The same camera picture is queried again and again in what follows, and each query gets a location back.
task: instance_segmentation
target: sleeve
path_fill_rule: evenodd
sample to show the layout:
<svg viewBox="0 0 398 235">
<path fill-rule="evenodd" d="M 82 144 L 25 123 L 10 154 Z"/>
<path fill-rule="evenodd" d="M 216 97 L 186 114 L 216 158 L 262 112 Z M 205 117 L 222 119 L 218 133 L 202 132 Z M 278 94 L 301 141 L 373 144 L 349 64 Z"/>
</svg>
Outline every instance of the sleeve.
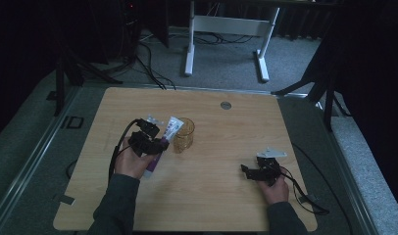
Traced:
<svg viewBox="0 0 398 235">
<path fill-rule="evenodd" d="M 113 174 L 87 234 L 131 234 L 140 180 Z"/>
<path fill-rule="evenodd" d="M 268 207 L 270 235 L 308 234 L 296 211 L 288 202 L 276 203 Z"/>
</svg>

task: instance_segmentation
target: forearm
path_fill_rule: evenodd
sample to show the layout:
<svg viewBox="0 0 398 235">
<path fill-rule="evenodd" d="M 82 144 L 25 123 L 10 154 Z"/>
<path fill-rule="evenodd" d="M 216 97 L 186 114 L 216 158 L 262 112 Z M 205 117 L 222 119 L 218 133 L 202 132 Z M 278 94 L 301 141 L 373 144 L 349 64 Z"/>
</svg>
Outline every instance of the forearm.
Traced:
<svg viewBox="0 0 398 235">
<path fill-rule="evenodd" d="M 296 211 L 287 202 L 269 206 L 267 214 L 269 216 L 270 235 L 308 234 Z"/>
<path fill-rule="evenodd" d="M 87 234 L 131 234 L 139 184 L 138 179 L 113 174 Z"/>
</svg>

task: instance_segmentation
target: person's left hand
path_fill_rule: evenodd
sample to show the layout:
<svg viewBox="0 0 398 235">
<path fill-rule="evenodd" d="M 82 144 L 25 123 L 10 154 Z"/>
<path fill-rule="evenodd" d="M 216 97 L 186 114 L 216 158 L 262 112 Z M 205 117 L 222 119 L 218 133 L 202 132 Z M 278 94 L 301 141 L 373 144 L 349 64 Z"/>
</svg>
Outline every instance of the person's left hand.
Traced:
<svg viewBox="0 0 398 235">
<path fill-rule="evenodd" d="M 140 179 L 143 176 L 146 167 L 158 155 L 146 155 L 138 157 L 131 147 L 128 147 L 128 137 L 123 141 L 123 151 L 116 159 L 115 173 L 128 175 L 133 178 Z"/>
</svg>

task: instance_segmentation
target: gray carpet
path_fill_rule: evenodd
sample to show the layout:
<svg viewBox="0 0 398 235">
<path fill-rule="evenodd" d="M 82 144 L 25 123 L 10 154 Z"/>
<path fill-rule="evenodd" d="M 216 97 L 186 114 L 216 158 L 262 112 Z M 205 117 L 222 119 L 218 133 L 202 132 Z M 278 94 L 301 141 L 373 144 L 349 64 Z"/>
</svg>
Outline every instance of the gray carpet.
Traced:
<svg viewBox="0 0 398 235">
<path fill-rule="evenodd" d="M 172 38 L 170 48 L 165 48 L 155 39 L 143 42 L 151 48 L 152 68 L 171 79 L 176 86 L 256 92 L 275 91 L 298 81 L 320 43 L 307 39 L 290 41 L 285 38 L 273 38 L 266 55 L 271 81 L 264 83 L 259 79 L 253 55 L 262 43 L 261 38 L 252 38 L 241 44 L 197 44 L 193 75 L 190 77 L 183 75 L 186 38 Z M 138 55 L 147 64 L 147 49 L 140 46 Z M 109 67 L 119 63 L 114 61 Z M 112 76 L 122 80 L 123 86 L 127 87 L 140 84 L 154 85 L 153 81 L 139 70 L 141 70 L 140 64 L 135 64 L 133 69 L 117 71 Z M 60 128 L 57 131 L 1 234 L 73 234 L 72 231 L 60 232 L 53 228 L 52 222 L 59 203 L 52 198 L 55 194 L 62 194 L 65 191 L 69 181 L 65 173 L 66 167 L 78 157 L 102 94 L 108 86 L 110 84 L 99 78 L 89 77 L 79 89 L 68 116 L 84 118 L 83 127 Z M 0 200 L 47 125 L 56 119 L 52 117 L 55 103 L 45 100 L 48 92 L 53 89 L 52 73 L 36 87 L 16 117 L 0 135 Z M 309 90 L 310 85 L 296 92 L 308 93 Z M 304 149 L 330 180 L 333 190 L 351 218 L 355 234 L 360 234 L 359 224 L 335 169 L 333 156 L 341 153 L 336 153 L 331 146 L 333 141 L 330 139 L 334 137 L 325 131 L 321 122 L 321 112 L 304 99 L 281 98 L 279 103 L 292 142 Z M 348 225 L 342 212 L 319 174 L 302 153 L 298 150 L 295 152 L 309 194 L 315 194 L 320 199 L 319 203 L 331 210 L 330 215 L 318 216 L 319 228 L 313 234 L 348 234 Z"/>
</svg>

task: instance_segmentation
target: person's right hand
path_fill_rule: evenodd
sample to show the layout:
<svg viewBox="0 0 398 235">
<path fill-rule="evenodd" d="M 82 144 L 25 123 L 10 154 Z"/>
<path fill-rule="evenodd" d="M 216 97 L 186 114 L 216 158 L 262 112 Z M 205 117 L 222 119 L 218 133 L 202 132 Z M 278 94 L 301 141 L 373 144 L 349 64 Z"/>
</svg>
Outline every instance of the person's right hand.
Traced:
<svg viewBox="0 0 398 235">
<path fill-rule="evenodd" d="M 281 168 L 281 172 L 284 174 L 287 173 L 284 168 Z M 279 176 L 275 184 L 271 187 L 266 181 L 257 181 L 269 206 L 275 203 L 288 202 L 288 185 L 284 179 L 284 175 Z"/>
</svg>

